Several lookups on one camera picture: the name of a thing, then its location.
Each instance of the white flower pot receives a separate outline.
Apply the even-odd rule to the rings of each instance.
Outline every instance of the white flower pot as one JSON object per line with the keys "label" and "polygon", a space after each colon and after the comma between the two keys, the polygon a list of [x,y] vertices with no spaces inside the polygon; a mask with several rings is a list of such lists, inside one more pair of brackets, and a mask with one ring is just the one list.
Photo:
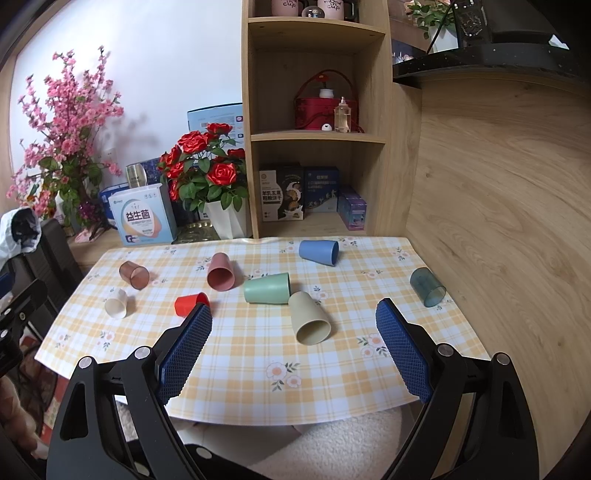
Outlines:
{"label": "white flower pot", "polygon": [[249,238],[252,235],[251,208],[248,199],[243,199],[240,212],[234,209],[234,205],[230,205],[228,210],[223,210],[222,202],[206,203],[205,212],[222,240]]}
{"label": "white flower pot", "polygon": [[[439,26],[429,27],[429,40],[433,41],[433,37],[437,33],[438,27]],[[439,32],[437,40],[435,40],[431,52],[435,53],[438,51],[453,50],[454,48],[458,48],[456,33],[443,27]]]}

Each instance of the yellow plaid tablecloth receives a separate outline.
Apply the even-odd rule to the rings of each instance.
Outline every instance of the yellow plaid tablecloth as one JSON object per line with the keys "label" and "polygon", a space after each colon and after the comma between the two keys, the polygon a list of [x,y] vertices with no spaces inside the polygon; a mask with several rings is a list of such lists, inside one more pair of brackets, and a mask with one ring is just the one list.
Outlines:
{"label": "yellow plaid tablecloth", "polygon": [[[37,360],[70,378],[78,360],[126,358],[153,345],[182,319],[174,301],[204,291],[212,301],[213,330],[171,416],[236,425],[319,423],[372,413],[416,400],[409,394],[375,326],[376,304],[389,297],[409,322],[422,325],[435,343],[464,355],[489,358],[476,333],[448,296],[426,309],[409,278],[425,263],[405,238],[334,238],[336,267],[302,260],[302,239],[208,242],[107,252],[64,306]],[[288,306],[250,305],[242,286],[224,293],[206,282],[213,254],[226,252],[236,277],[289,272],[292,291],[310,293],[330,315],[331,337],[315,346],[296,342]],[[148,268],[151,282],[135,291],[119,277],[126,260]],[[109,290],[129,295],[128,316],[103,309]]]}

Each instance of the cup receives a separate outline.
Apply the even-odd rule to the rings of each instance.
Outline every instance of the cup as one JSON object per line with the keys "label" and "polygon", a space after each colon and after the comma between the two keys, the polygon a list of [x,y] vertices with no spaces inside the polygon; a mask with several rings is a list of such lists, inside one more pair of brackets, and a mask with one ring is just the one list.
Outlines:
{"label": "cup", "polygon": [[207,295],[201,292],[197,295],[187,295],[186,297],[177,298],[174,302],[174,312],[179,317],[186,318],[187,316],[189,316],[189,313],[193,311],[197,303],[204,303],[208,307],[211,306],[209,304],[209,299],[207,298]]}
{"label": "cup", "polygon": [[410,284],[427,308],[437,305],[447,293],[446,288],[427,267],[416,269],[410,277]]}
{"label": "cup", "polygon": [[136,290],[143,290],[150,283],[150,272],[133,262],[125,262],[121,265],[119,275]]}
{"label": "cup", "polygon": [[316,345],[330,335],[330,322],[326,312],[305,291],[294,293],[289,300],[291,326],[295,339],[302,345]]}
{"label": "cup", "polygon": [[124,319],[127,315],[127,294],[125,290],[116,288],[105,300],[105,312],[114,319]]}
{"label": "cup", "polygon": [[244,282],[244,300],[248,303],[286,305],[290,295],[289,273],[267,275]]}
{"label": "cup", "polygon": [[336,265],[339,243],[332,240],[302,240],[300,257],[329,267]]}
{"label": "cup", "polygon": [[234,286],[236,278],[230,259],[226,254],[218,253],[212,258],[207,272],[207,283],[217,291],[228,291]]}

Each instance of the small potted plant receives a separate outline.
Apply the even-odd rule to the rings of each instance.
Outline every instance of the small potted plant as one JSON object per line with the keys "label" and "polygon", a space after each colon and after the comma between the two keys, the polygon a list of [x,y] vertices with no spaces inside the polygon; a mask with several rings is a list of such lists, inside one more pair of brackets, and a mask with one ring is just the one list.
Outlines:
{"label": "small potted plant", "polygon": [[426,40],[433,41],[439,25],[443,23],[439,36],[433,44],[432,52],[452,50],[457,48],[456,19],[453,11],[447,16],[446,12],[450,0],[413,0],[405,2],[406,14],[409,15],[415,25],[424,31]]}
{"label": "small potted plant", "polygon": [[235,147],[228,124],[209,124],[207,131],[183,135],[160,158],[161,181],[170,198],[185,210],[205,211],[222,240],[251,236],[246,182],[246,155]]}

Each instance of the pink mug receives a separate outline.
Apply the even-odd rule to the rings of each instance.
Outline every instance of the pink mug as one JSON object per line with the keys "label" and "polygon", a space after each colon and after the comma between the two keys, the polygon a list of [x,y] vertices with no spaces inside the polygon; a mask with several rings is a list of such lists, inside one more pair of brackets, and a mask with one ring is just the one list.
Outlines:
{"label": "pink mug", "polygon": [[308,6],[308,0],[271,0],[271,13],[273,17],[299,17],[300,6]]}

